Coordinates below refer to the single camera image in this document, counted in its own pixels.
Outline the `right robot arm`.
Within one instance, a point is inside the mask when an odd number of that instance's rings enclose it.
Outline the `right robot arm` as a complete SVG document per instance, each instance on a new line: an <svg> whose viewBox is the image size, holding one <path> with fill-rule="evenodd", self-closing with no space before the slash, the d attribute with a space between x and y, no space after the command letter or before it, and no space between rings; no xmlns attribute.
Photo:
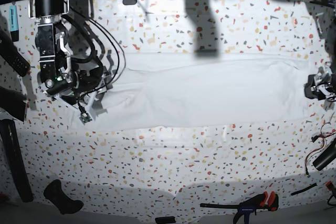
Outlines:
<svg viewBox="0 0 336 224"><path fill-rule="evenodd" d="M39 51L40 84L44 93L73 109L86 124L96 119L93 104L117 74L108 71L84 25L69 16L70 0L28 0L28 16L38 20L35 43ZM67 48L67 21L87 42L90 53L76 57Z"/></svg>

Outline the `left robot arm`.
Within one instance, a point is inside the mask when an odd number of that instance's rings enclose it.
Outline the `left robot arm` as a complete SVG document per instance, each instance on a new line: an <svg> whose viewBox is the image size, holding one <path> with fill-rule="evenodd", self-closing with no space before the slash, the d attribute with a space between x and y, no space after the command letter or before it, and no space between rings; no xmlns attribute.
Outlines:
<svg viewBox="0 0 336 224"><path fill-rule="evenodd" d="M304 94L308 99L326 100L335 102L335 0L321 0L331 8L331 22L320 21L321 14L313 14L316 19L319 35L324 39L324 48L330 59L326 60L318 72L308 75L308 81L304 86Z"/></svg>

